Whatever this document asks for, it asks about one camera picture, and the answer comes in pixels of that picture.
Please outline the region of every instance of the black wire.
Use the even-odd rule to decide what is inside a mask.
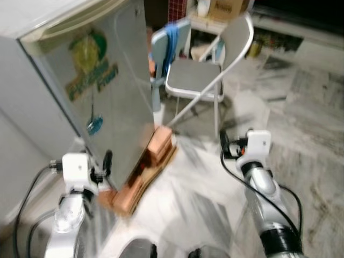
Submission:
[[[31,258],[31,241],[32,241],[34,231],[39,226],[39,224],[41,224],[44,220],[54,216],[54,214],[55,214],[55,210],[50,210],[50,211],[47,211],[46,213],[43,213],[36,220],[36,222],[33,224],[33,226],[30,228],[30,231],[29,231],[29,234],[28,234],[28,237],[26,240],[26,258]]]
[[[24,199],[23,202],[20,205],[20,209],[18,212],[18,215],[16,217],[16,221],[15,221],[15,225],[13,228],[13,238],[12,238],[12,247],[13,247],[13,254],[15,256],[15,258],[20,258],[19,255],[19,250],[18,250],[18,240],[17,240],[17,235],[18,235],[18,227],[19,227],[19,223],[20,223],[20,216],[22,215],[23,209],[25,208],[27,201],[28,201],[28,197],[32,191],[32,189],[34,188],[34,186],[36,185],[36,183],[38,182],[38,179],[46,172],[50,172],[49,166],[45,166],[44,168],[42,168],[35,176],[35,178],[33,179]]]
[[[300,198],[297,196],[296,193],[294,193],[291,189],[289,189],[288,187],[286,187],[285,185],[282,184],[278,184],[279,187],[287,192],[289,192],[291,195],[293,195],[293,197],[295,198],[296,202],[297,202],[297,206],[299,209],[299,235],[300,237],[302,237],[302,224],[303,224],[303,213],[302,213],[302,203]]]
[[[225,164],[225,159],[224,159],[224,153],[223,151],[221,151],[221,164],[224,167],[224,169],[231,175],[233,176],[236,180],[238,180],[240,183],[242,183],[244,186],[246,186],[248,189],[250,189],[251,191],[255,192],[256,194],[258,194],[260,197],[262,197],[264,200],[266,200],[269,204],[271,204],[282,216],[283,218],[289,223],[289,225],[291,226],[292,230],[294,231],[294,234],[296,236],[298,236],[300,238],[299,232],[296,228],[296,226],[294,225],[294,223],[291,221],[291,219],[276,205],[274,204],[272,201],[270,201],[264,194],[262,194],[261,192],[259,192],[258,190],[256,190],[255,188],[253,188],[251,185],[249,185],[248,183],[246,183],[244,180],[242,180],[240,177],[238,177],[236,174],[234,174],[233,172],[231,172],[226,164]]]

